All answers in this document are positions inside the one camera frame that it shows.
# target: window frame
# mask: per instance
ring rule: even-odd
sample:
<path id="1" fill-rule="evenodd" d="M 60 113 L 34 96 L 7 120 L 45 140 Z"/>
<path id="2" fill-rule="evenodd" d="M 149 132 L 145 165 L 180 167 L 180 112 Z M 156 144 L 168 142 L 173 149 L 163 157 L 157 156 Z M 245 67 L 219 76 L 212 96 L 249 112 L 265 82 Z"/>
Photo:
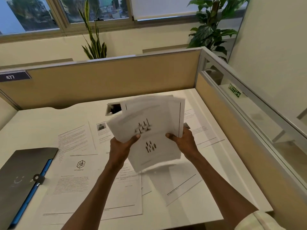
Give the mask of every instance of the window frame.
<path id="1" fill-rule="evenodd" d="M 158 19 L 149 19 L 149 20 L 146 20 L 146 19 L 134 20 L 131 0 L 126 0 L 126 1 L 127 1 L 129 18 L 98 21 L 97 26 L 99 28 L 100 33 L 107 32 L 107 31 L 115 31 L 115 30 L 125 30 L 125 29 L 142 28 L 142 27 L 154 27 L 154 26 L 198 22 L 198 19 L 196 18 L 195 14 L 182 15 L 182 16 L 176 16 L 176 17 L 167 17 L 167 18 L 158 18 Z M 1 35 L 0 43 L 35 40 L 35 39 L 43 39 L 43 38 L 63 37 L 63 36 L 80 35 L 80 34 L 88 33 L 84 23 L 70 23 L 69 22 L 69 19 L 66 15 L 66 12 L 60 0 L 46 0 L 46 2 L 48 6 L 50 7 L 50 11 L 52 12 L 53 18 L 56 21 L 59 29 L 32 31 L 32 32 L 26 32 L 26 33 L 21 33 L 21 34 Z M 243 17 L 245 10 L 246 9 L 237 10 L 235 16 L 233 16 L 232 18 Z M 94 28 L 95 22 L 90 22 L 90 26 Z"/>

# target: white desk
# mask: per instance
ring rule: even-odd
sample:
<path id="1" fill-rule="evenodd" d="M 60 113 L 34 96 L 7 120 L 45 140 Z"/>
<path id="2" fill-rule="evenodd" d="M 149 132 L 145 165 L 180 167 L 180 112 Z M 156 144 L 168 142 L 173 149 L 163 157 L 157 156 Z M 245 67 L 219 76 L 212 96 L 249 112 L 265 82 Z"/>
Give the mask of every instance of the white desk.
<path id="1" fill-rule="evenodd" d="M 195 89 L 165 92 L 186 99 L 185 109 L 194 108 L 201 119 L 207 118 L 215 133 L 222 139 L 201 150 L 202 155 L 212 166 L 237 189 L 244 197 L 262 211 L 272 211 L 272 207 L 259 189 L 258 185 L 244 166 L 243 162 L 226 139 L 223 131 L 202 101 Z M 39 108 L 19 111 L 13 119 L 0 131 L 0 167 L 18 149 L 57 147 L 57 136 L 67 129 L 78 126 L 79 123 L 89 121 L 100 123 L 112 116 L 105 116 L 106 106 L 111 102 L 118 102 L 126 98 L 95 101 L 76 104 L 72 107 L 56 110 L 53 108 Z M 46 180 L 39 186 L 22 219 L 17 225 L 20 229 L 41 229 L 29 226 L 40 205 L 49 180 L 54 171 L 52 167 L 46 174 Z M 179 199 L 166 207 L 166 204 L 153 184 L 152 192 L 142 197 L 143 214 L 125 218 L 104 220 L 100 229 L 167 229 L 190 224 L 198 224 L 223 219 L 211 193 L 204 181 L 201 181 L 182 195 Z M 44 229 L 60 229 L 61 225 L 46 226 Z"/>

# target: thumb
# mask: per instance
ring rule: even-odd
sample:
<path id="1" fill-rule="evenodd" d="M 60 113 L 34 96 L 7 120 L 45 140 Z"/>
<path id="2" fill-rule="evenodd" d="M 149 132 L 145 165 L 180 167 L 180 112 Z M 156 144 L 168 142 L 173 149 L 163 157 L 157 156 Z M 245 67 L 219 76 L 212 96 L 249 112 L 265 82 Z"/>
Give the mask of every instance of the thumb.
<path id="1" fill-rule="evenodd" d="M 131 139 L 129 139 L 126 144 L 128 147 L 131 147 L 135 142 L 137 142 L 140 139 L 141 135 L 137 134 L 134 135 L 133 137 L 131 137 Z"/>
<path id="2" fill-rule="evenodd" d="M 172 133 L 166 133 L 165 136 L 170 140 L 174 141 L 175 143 L 177 143 L 177 140 L 179 139 L 177 136 L 173 135 Z"/>

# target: rolled-up sleeve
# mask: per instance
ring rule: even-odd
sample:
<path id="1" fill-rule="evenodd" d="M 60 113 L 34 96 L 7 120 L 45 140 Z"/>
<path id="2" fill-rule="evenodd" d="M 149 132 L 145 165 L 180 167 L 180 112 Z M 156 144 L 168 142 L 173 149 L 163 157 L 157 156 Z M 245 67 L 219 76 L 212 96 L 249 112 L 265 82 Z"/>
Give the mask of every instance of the rolled-up sleeve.
<path id="1" fill-rule="evenodd" d="M 267 213 L 256 211 L 246 216 L 235 230 L 285 230 Z"/>

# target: green exit sign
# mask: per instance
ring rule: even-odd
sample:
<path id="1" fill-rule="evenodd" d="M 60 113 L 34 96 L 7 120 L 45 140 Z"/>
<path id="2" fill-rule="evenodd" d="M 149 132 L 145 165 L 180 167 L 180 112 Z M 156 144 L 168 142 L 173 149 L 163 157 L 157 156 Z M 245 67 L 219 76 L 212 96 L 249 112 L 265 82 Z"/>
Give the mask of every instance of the green exit sign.
<path id="1" fill-rule="evenodd" d="M 229 84 L 229 87 L 228 87 L 237 97 L 240 97 L 241 93 L 232 85 L 232 84 Z"/>

